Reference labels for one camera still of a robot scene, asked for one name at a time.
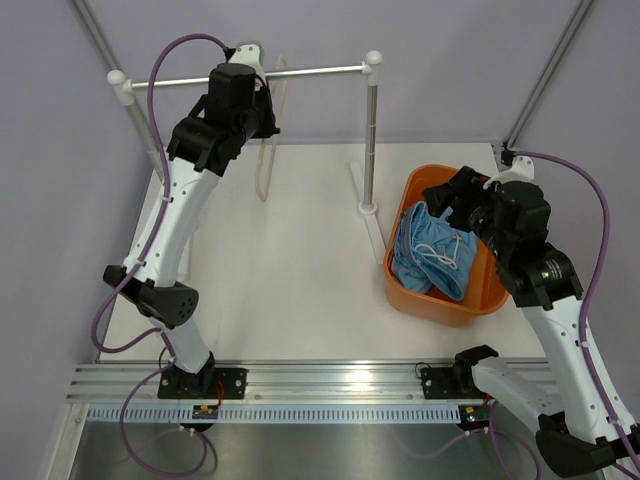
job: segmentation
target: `metal pole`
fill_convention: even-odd
[[[558,66],[564,59],[565,54],[575,40],[576,34],[580,30],[580,27],[582,27],[582,25],[584,24],[584,21],[587,18],[587,14],[591,11],[594,4],[595,0],[580,0],[578,2],[578,5],[573,11],[569,22],[565,26],[560,39],[556,43],[551,56],[547,60],[547,63],[542,70],[540,77],[536,81],[533,90],[529,94],[524,107],[522,107],[518,118],[516,119],[513,127],[511,128],[511,131],[509,132],[509,136],[507,137],[506,141],[507,148],[513,148],[514,144],[518,141],[518,138],[520,138],[520,135],[526,128],[533,112],[540,104],[542,97],[547,91],[547,87],[553,79]]]
[[[279,81],[288,78],[308,78],[308,77],[330,77],[338,75],[361,75],[364,66],[349,65],[346,67],[321,67],[321,68],[304,68],[299,70],[276,70],[274,72],[265,72],[265,77],[269,81]],[[193,87],[198,85],[208,85],[209,77],[197,78],[179,78],[175,80],[157,80],[154,88],[171,88],[171,87]],[[131,82],[131,90],[146,90],[149,88],[149,82]]]
[[[378,86],[367,87],[367,131],[364,157],[364,198],[362,207],[373,208],[373,170],[376,162],[376,112],[378,110]]]
[[[91,11],[91,8],[86,4],[85,0],[69,0],[69,5],[71,6],[73,12],[76,14],[80,26],[85,31],[87,37],[91,42],[91,45],[93,45],[98,54],[98,58],[100,58],[100,61],[105,66],[105,68],[108,71],[120,70],[118,61],[111,51],[109,43],[102,33],[95,15]],[[147,117],[143,113],[142,108],[140,108],[140,104],[137,101],[135,101],[132,105],[127,106],[126,108],[127,112],[129,113],[129,117],[133,122],[133,126],[138,132],[138,135],[140,136],[140,139],[142,140],[142,143],[144,144],[144,147],[151,159],[153,168],[161,177],[162,168],[160,166],[160,158],[158,157],[156,144],[153,140],[153,135],[151,134],[151,128],[149,127],[149,121],[147,120]]]

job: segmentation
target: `white table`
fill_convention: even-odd
[[[280,146],[266,203],[254,191],[257,147],[245,147],[211,195],[194,234],[190,279],[205,343],[227,360],[398,360],[451,358],[488,344],[504,357],[543,357],[537,337],[509,301],[465,329],[394,310],[384,295],[349,162],[363,145]],[[437,163],[497,171],[489,144],[382,144],[374,200],[388,239],[409,174]],[[159,182],[152,179],[141,215]],[[119,298],[106,344],[119,346],[149,328]],[[103,360],[155,360],[151,337]]]

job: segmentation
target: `blue garment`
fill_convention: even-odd
[[[429,215],[424,202],[405,210],[393,246],[391,270],[405,288],[426,293],[433,285],[453,300],[464,297],[478,251],[476,236]]]

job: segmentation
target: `white pipe connector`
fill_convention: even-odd
[[[375,87],[380,83],[380,64],[382,63],[382,54],[377,50],[371,50],[367,53],[364,61],[363,73],[367,76],[367,85]]]
[[[125,107],[130,107],[136,101],[133,96],[133,89],[131,88],[131,80],[120,70],[111,70],[107,74],[107,81],[109,85],[113,87],[116,92],[118,100]]]

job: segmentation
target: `robotic arm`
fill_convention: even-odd
[[[530,180],[527,157],[517,157],[511,171],[494,179],[463,167],[423,196],[431,215],[452,207],[448,223],[474,232],[492,252],[500,281],[542,344],[560,398],[526,381],[486,346],[458,354],[454,377],[463,390],[486,393],[515,414],[535,435],[547,464],[566,478],[599,470],[627,454],[581,351],[582,287],[569,258],[546,241],[551,208],[538,186],[513,174],[526,165],[531,166]],[[617,423],[637,451],[640,432],[609,378],[588,325],[587,342],[619,415]]]
[[[279,133],[257,42],[241,44],[211,71],[208,93],[173,130],[167,148],[169,198],[162,190],[138,242],[122,266],[110,265],[104,280],[115,287],[138,263],[147,239],[156,235],[147,260],[122,290],[140,313],[169,338],[176,361],[170,382],[183,397],[202,398],[212,384],[215,360],[202,342],[192,315],[198,292],[176,281],[180,257],[199,212],[229,162],[251,138]],[[168,202],[162,228],[153,223]]]

